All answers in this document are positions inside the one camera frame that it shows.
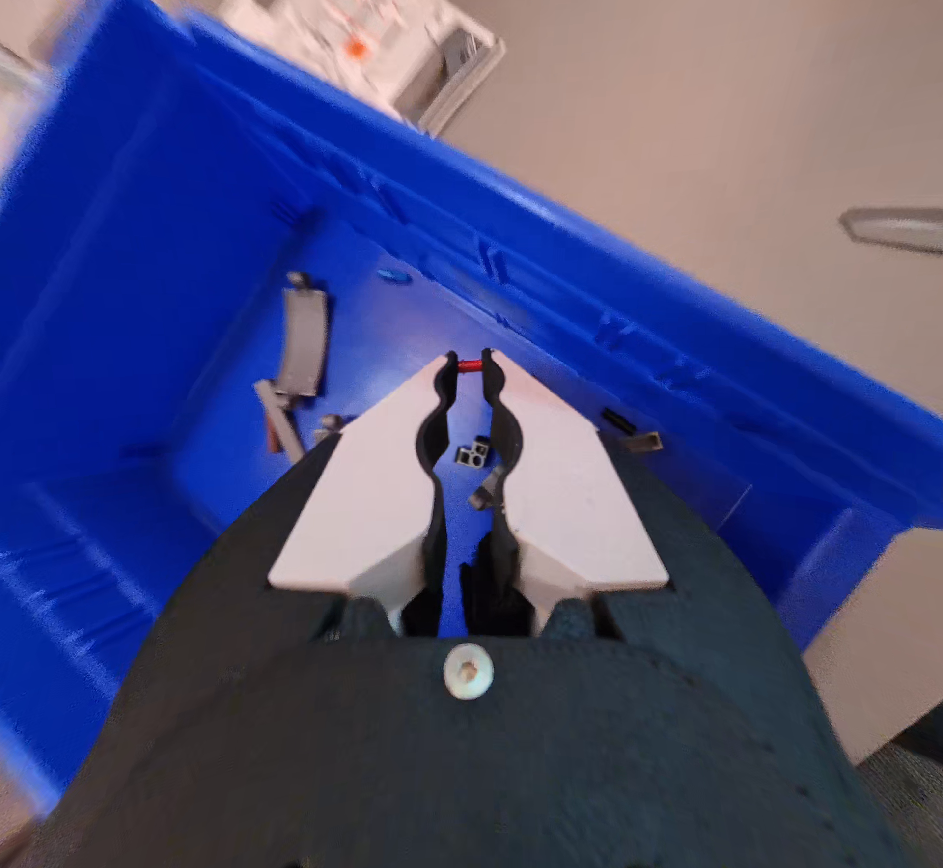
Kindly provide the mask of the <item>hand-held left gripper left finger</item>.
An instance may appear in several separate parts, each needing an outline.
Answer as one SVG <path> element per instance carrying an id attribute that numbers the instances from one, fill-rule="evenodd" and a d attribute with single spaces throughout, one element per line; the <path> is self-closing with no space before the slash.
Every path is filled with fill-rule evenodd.
<path id="1" fill-rule="evenodd" d="M 450 445 L 458 358 L 436 357 L 336 440 L 268 582 L 376 600 L 394 628 L 437 636 L 447 558 L 435 466 Z"/>

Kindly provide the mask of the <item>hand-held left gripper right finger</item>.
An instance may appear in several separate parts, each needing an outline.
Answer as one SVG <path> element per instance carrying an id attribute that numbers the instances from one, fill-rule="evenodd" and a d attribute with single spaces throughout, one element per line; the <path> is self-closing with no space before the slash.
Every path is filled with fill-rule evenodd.
<path id="1" fill-rule="evenodd" d="M 666 589 L 666 566 L 598 427 L 500 350 L 485 349 L 481 360 L 503 465 L 494 579 L 532 607 L 532 633 L 565 600 Z"/>

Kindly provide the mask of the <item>blue plastic parts bin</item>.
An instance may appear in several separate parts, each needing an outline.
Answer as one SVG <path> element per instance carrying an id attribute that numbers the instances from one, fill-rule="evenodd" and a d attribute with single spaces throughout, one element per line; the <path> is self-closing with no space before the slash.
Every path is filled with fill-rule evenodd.
<path id="1" fill-rule="evenodd" d="M 253 383 L 327 292 L 322 405 L 494 346 L 654 473 L 805 648 L 941 528 L 941 419 L 210 17 L 89 0 L 2 182 L 2 753 L 48 811 L 197 560 L 288 469 Z M 413 282 L 393 286 L 376 270 Z"/>

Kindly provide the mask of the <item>grey lego wing piece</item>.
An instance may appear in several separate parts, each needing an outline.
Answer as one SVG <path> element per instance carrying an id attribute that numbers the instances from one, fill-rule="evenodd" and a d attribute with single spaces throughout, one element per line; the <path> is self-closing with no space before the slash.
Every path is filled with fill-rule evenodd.
<path id="1" fill-rule="evenodd" d="M 838 223 L 858 244 L 942 255 L 941 208 L 853 208 L 840 214 Z"/>

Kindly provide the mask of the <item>grey curved lego piece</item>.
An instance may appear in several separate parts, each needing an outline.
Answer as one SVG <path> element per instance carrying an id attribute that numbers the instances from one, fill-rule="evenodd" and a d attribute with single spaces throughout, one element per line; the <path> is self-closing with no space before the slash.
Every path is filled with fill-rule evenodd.
<path id="1" fill-rule="evenodd" d="M 469 497 L 469 503 L 476 511 L 485 511 L 494 507 L 497 489 L 501 486 L 505 476 L 505 466 L 498 463 L 489 472 L 484 481 Z"/>

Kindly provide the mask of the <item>long grey lego beam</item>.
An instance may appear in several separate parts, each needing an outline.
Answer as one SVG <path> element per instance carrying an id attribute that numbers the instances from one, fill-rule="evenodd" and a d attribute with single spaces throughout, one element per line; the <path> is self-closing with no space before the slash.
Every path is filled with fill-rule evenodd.
<path id="1" fill-rule="evenodd" d="M 254 382 L 253 390 L 264 412 L 266 449 L 270 454 L 283 454 L 291 465 L 304 458 L 305 447 L 298 433 L 290 394 L 276 390 L 270 379 Z"/>

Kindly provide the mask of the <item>grey curved lego panel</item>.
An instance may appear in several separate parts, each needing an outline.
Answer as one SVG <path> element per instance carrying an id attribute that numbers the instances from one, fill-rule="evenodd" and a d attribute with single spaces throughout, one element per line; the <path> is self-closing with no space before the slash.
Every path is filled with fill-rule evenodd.
<path id="1" fill-rule="evenodd" d="M 307 273 L 291 271 L 283 291 L 284 343 L 276 391 L 288 398 L 318 395 L 327 358 L 328 296 Z"/>

